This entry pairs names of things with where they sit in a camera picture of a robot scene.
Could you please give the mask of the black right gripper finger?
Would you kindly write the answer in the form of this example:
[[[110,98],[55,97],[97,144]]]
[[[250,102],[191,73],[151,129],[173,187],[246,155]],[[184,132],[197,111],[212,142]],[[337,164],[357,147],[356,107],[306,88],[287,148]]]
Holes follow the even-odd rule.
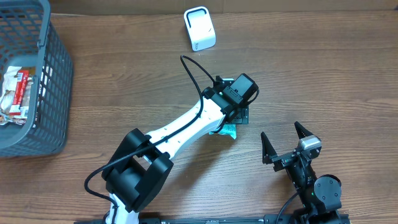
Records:
[[[299,139],[303,139],[306,137],[309,137],[311,135],[313,135],[312,132],[310,132],[309,130],[307,130],[304,126],[302,126],[298,121],[296,121],[294,123],[297,135]]]
[[[262,141],[262,163],[271,164],[273,163],[273,159],[277,157],[277,153],[273,148],[265,132],[261,133],[261,141]]]

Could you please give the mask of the teal wipes packet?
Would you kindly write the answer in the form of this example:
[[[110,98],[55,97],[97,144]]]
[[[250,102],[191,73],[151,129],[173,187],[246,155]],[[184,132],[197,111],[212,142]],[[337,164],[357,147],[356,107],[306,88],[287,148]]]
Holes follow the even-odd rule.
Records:
[[[222,127],[218,128],[215,131],[209,132],[209,134],[219,134],[224,136],[230,136],[233,139],[236,139],[236,125],[235,124],[224,124]]]

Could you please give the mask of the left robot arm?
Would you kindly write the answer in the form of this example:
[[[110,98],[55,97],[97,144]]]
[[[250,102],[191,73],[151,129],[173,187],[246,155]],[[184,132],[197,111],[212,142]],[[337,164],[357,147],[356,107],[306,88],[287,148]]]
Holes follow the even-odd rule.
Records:
[[[147,134],[130,131],[101,174],[112,200],[103,223],[137,223],[139,212],[165,184],[173,158],[225,124],[248,123],[248,106],[258,94],[258,85],[245,73],[235,80],[216,77],[196,105],[170,124]]]

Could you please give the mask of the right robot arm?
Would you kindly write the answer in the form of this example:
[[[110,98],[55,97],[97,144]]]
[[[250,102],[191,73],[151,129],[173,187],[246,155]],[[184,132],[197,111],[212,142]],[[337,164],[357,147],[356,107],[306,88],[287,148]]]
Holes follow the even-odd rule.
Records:
[[[261,133],[262,162],[272,164],[276,172],[285,170],[296,193],[284,203],[275,217],[275,223],[344,223],[340,216],[341,180],[334,175],[316,176],[311,163],[320,155],[322,140],[294,123],[298,136],[297,147],[278,155],[267,135]]]

